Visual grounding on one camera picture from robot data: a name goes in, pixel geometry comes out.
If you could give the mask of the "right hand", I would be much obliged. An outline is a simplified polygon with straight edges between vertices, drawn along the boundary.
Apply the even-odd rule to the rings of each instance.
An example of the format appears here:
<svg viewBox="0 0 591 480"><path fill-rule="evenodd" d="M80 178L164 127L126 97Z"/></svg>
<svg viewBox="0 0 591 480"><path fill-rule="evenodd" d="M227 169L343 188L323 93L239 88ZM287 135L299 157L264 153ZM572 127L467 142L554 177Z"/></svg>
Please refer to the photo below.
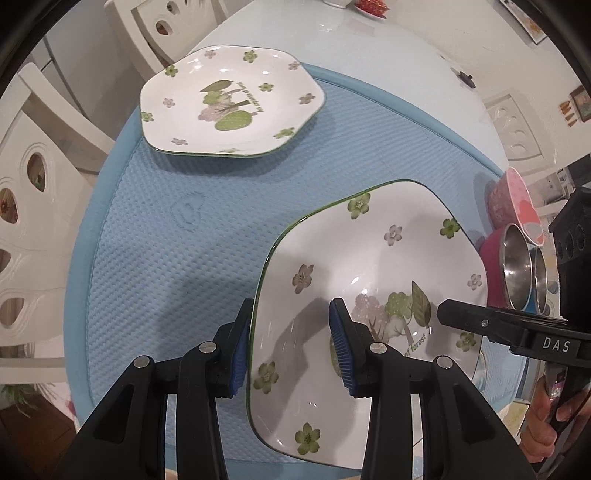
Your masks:
<svg viewBox="0 0 591 480"><path fill-rule="evenodd" d="M525 416L525 428L520 434L519 447L531 464L551 457L556 449L557 432L547 419L551 401L546 392L546 379L541 377ZM568 451L577 441L590 418L590 390L584 389L556 410L556 420L567 422L575 418L573 428L562 451Z"/></svg>

